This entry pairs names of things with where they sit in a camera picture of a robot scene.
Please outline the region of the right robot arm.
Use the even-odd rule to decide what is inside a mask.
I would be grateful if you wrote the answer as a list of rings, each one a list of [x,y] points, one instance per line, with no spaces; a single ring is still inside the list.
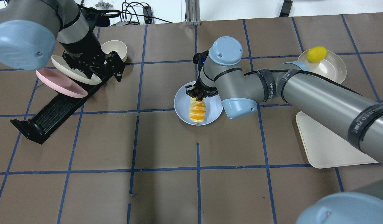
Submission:
[[[244,73],[242,52],[238,40],[223,36],[197,53],[193,62],[199,75],[194,85],[186,86],[186,94],[197,100],[218,95],[230,119],[249,116],[259,103],[278,96],[383,165],[383,103],[308,71],[302,62]],[[383,180],[326,196],[296,223],[383,224]]]

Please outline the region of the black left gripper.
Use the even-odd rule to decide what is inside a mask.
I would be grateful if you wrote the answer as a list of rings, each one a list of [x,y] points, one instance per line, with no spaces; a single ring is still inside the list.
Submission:
[[[91,79],[95,73],[102,82],[108,82],[112,77],[121,82],[126,64],[116,51],[104,53],[96,37],[84,37],[76,43],[61,45],[71,56],[71,63],[80,76]]]

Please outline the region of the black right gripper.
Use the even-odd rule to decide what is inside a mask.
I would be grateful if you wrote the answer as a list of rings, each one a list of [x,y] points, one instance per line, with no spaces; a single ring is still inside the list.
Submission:
[[[217,88],[210,87],[203,83],[202,75],[204,75],[203,64],[209,55],[209,51],[206,50],[202,53],[196,53],[193,57],[193,63],[198,65],[198,78],[194,85],[186,85],[185,91],[188,96],[196,98],[197,101],[203,101],[204,98],[213,97],[218,95]]]

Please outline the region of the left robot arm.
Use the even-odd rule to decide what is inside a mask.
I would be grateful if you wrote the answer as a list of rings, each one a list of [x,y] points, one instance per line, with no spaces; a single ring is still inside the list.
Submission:
[[[38,70],[59,43],[70,68],[88,78],[95,73],[121,81],[124,63],[119,56],[103,52],[93,29],[73,0],[8,0],[7,7],[0,8],[0,62]]]

